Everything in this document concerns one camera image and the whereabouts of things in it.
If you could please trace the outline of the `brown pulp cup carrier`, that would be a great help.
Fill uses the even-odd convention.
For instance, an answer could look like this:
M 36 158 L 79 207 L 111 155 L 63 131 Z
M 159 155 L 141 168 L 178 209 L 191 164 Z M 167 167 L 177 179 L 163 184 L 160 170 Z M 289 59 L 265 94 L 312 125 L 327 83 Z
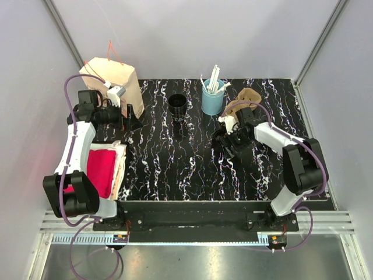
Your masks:
M 221 116 L 227 115 L 237 118 L 236 112 L 238 110 L 249 107 L 253 111 L 261 101 L 262 96 L 258 92 L 252 88 L 243 88 L 238 96 L 226 105 Z

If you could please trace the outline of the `printed paper takeout bag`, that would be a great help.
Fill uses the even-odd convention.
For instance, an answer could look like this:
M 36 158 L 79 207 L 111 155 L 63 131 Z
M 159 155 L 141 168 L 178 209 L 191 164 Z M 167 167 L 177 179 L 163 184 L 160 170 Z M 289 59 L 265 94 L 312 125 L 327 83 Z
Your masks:
M 123 63 L 118 55 L 115 56 L 116 59 L 111 59 L 110 52 L 114 51 L 114 47 L 109 43 L 107 56 L 85 61 L 79 73 L 85 75 L 82 79 L 88 89 L 100 91 L 105 98 L 108 97 L 108 87 L 105 84 L 124 88 L 125 92 L 119 97 L 122 114 L 127 116 L 126 105 L 130 104 L 136 118 L 139 118 L 144 112 L 144 104 L 135 68 Z

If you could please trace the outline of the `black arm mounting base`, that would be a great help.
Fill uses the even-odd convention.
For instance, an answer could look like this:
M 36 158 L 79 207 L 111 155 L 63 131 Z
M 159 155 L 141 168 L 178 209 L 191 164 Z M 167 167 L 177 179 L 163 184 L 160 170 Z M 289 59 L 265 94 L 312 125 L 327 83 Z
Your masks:
M 275 218 L 267 201 L 129 201 L 119 216 L 93 226 L 97 232 L 129 230 L 133 243 L 257 242 L 258 233 L 299 230 L 294 214 Z

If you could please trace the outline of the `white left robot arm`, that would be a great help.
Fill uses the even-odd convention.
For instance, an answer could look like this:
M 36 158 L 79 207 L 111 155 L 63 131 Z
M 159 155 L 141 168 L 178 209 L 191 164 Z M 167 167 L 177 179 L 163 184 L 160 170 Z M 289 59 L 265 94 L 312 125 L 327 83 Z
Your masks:
M 87 176 L 90 146 L 98 126 L 109 124 L 125 130 L 142 127 L 131 104 L 126 106 L 127 115 L 122 115 L 120 98 L 124 93 L 120 86 L 111 86 L 107 98 L 97 90 L 81 90 L 78 104 L 70 106 L 61 161 L 54 174 L 43 178 L 44 191 L 57 218 L 94 216 L 105 219 L 114 231 L 125 226 L 126 217 L 118 212 L 118 204 L 101 198 Z

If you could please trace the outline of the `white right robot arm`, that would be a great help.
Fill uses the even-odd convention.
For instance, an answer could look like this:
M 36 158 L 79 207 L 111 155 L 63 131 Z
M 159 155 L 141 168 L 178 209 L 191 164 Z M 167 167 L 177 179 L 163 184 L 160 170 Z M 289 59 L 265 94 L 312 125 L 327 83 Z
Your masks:
M 239 151 L 256 141 L 274 150 L 282 158 L 284 186 L 270 203 L 265 226 L 271 231 L 282 228 L 286 219 L 299 203 L 323 192 L 328 182 L 328 171 L 320 143 L 291 135 L 272 122 L 255 118 L 249 107 L 236 112 L 236 116 L 221 116 L 218 122 L 222 134 L 216 135 L 224 153 L 234 157 Z

